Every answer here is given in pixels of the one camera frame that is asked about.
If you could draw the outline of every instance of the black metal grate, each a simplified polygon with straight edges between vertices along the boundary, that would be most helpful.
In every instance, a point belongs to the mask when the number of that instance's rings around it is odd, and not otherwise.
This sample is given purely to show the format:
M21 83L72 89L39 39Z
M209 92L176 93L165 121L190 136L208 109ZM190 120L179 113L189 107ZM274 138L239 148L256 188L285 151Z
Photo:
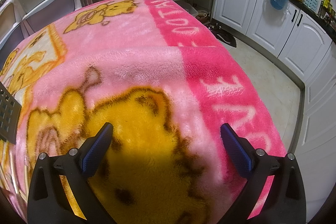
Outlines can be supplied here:
M15 144L21 105L0 82L0 139Z

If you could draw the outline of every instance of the pink blanket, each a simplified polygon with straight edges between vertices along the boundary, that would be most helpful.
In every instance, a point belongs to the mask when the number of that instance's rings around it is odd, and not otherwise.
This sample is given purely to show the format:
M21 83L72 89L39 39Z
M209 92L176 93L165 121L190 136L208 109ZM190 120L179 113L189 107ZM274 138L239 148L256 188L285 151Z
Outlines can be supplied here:
M249 78L172 0L75 11L22 41L0 80L22 105L16 145L0 141L0 186L24 218L39 153L79 147L105 122L113 141L89 184L118 223L216 223L246 182L223 147L225 122L255 148L286 153Z

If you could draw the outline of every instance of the tiled floor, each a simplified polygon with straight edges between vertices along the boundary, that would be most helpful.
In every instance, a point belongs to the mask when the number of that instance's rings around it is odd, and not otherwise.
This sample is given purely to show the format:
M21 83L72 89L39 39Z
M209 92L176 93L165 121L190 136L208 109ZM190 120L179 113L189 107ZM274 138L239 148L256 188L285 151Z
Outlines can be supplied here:
M236 41L237 48L223 44L250 78L288 150L299 111L300 89L267 58Z

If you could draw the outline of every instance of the blue basket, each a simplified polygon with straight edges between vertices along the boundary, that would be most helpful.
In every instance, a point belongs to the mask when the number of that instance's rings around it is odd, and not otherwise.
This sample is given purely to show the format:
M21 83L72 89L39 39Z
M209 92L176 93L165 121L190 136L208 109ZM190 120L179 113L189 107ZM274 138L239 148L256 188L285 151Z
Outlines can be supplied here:
M282 10L288 3L288 0L270 0L270 2L273 8Z

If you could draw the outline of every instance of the cabinet door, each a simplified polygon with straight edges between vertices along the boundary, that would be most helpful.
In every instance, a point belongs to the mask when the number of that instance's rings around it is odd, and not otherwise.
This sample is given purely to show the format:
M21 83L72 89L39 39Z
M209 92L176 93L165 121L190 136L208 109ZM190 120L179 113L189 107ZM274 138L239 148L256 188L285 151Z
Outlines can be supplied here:
M326 32L301 11L278 58L306 83L330 44L331 38Z
M308 79L304 97L304 113L336 85L336 45L332 43L322 62Z
M284 14L273 8L269 0L257 0L246 36L278 57L299 13L300 9L291 3Z
M336 86L303 115L295 156L302 174L307 221L322 206L335 184Z
M257 0L218 0L215 19L246 34Z

